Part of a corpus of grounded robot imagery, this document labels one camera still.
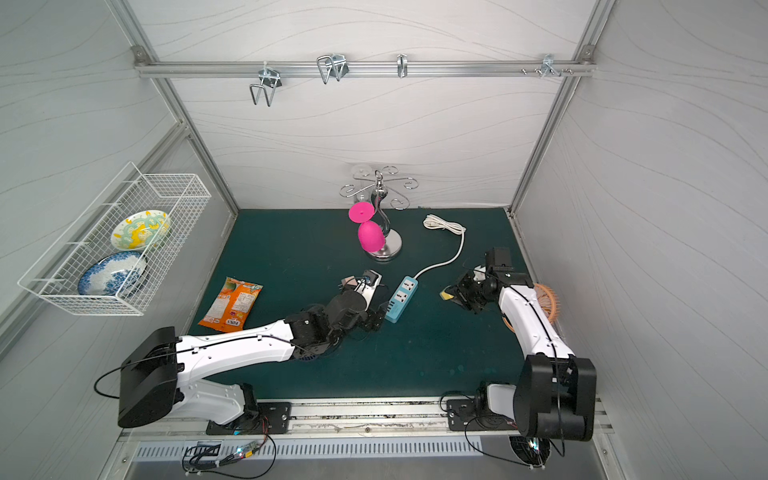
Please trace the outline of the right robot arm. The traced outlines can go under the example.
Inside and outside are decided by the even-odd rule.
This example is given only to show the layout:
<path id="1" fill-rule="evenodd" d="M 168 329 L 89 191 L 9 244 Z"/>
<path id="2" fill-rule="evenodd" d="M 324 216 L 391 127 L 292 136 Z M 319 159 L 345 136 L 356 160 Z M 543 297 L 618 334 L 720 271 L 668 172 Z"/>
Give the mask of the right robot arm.
<path id="1" fill-rule="evenodd" d="M 504 417 L 525 437 L 589 441 L 593 437 L 597 371 L 576 356 L 549 321 L 527 274 L 473 271 L 446 289 L 463 308 L 498 305 L 524 357 L 517 383 L 481 387 L 480 410 Z"/>

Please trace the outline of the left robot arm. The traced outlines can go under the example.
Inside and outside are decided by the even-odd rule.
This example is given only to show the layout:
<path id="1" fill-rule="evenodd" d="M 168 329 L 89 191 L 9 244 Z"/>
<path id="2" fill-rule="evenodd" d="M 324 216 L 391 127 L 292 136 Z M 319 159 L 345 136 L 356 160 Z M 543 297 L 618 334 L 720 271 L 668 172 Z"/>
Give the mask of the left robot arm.
<path id="1" fill-rule="evenodd" d="M 155 330 L 120 366 L 119 427 L 137 428 L 165 417 L 237 426 L 255 414 L 251 387 L 218 384 L 211 376 L 255 364 L 314 360 L 355 328 L 378 328 L 378 290 L 376 284 L 358 284 L 326 305 L 240 332 L 179 336 L 172 327 Z"/>

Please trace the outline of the light blue power strip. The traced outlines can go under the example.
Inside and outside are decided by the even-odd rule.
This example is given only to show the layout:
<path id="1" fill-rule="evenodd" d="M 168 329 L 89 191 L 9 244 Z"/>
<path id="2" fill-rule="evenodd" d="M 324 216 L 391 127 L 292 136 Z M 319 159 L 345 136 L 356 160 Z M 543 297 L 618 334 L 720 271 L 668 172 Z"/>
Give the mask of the light blue power strip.
<path id="1" fill-rule="evenodd" d="M 417 279 L 410 276 L 405 276 L 403 278 L 387 303 L 385 319 L 388 322 L 395 324 L 399 321 L 417 288 Z"/>

